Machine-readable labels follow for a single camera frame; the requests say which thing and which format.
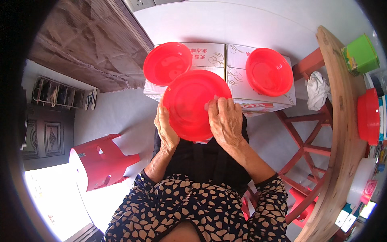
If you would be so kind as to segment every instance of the polka dot shirt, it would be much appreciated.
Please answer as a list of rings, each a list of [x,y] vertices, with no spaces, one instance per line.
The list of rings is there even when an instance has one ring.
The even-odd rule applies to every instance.
[[[102,241],[159,241],[182,221],[196,228],[202,242],[285,241],[284,184],[276,174],[256,188],[258,206],[246,221],[240,196],[228,185],[198,183],[179,174],[155,184],[142,171]]]

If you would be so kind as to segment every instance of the elderly hand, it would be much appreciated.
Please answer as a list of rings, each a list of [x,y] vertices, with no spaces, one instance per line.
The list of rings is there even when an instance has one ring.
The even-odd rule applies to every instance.
[[[179,144],[180,138],[169,124],[169,113],[166,107],[162,106],[160,100],[157,107],[156,118],[154,119],[154,125],[157,127],[161,139],[160,150],[167,152],[175,151]]]
[[[242,136],[242,108],[232,98],[213,99],[208,105],[211,132],[218,144],[227,152],[238,146]]]

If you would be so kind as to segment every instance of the patterned sleeve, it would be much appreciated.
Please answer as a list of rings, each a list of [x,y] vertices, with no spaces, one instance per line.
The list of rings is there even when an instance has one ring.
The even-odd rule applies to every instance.
[[[288,212],[288,194],[278,174],[255,185],[259,201],[255,212],[247,220],[251,241],[284,242],[286,233],[285,216]]]
[[[119,227],[129,217],[136,216],[140,207],[154,207],[156,201],[153,193],[155,183],[148,178],[144,170],[142,170],[134,179],[134,184],[130,193],[125,196],[122,204],[114,212],[109,227],[105,232],[102,241],[116,241],[117,236],[123,236],[122,228]]]

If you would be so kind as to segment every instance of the wall socket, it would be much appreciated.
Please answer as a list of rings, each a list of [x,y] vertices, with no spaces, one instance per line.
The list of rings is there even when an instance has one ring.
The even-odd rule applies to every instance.
[[[153,0],[123,0],[132,12],[156,6]]]
[[[123,1],[132,12],[135,12],[135,11],[146,9],[156,5],[183,2],[184,0],[123,0]]]
[[[184,0],[154,0],[156,5],[166,4],[166,3],[175,3],[175,2],[183,2]]]

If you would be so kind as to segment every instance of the cloth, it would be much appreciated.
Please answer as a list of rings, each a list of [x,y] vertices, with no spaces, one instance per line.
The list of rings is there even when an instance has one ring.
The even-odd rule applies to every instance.
[[[28,58],[106,93],[143,88],[153,47],[122,0],[60,0]]]
[[[242,135],[249,142],[247,119],[243,115]],[[160,151],[161,139],[155,130],[153,157]],[[227,154],[212,138],[207,144],[194,144],[180,139],[180,143],[169,162],[164,179],[173,174],[183,174],[204,183],[209,180],[216,185],[222,182],[236,190],[241,196],[251,181],[250,175],[236,160]]]
[[[330,87],[321,73],[313,72],[308,79],[308,109],[319,111],[325,104],[327,96],[330,94]]]
[[[285,241],[284,184],[275,174],[256,188],[258,206],[246,221],[241,198],[228,185],[198,183],[180,174],[155,184],[142,171],[102,241],[160,241],[182,221],[195,227],[201,242]]]

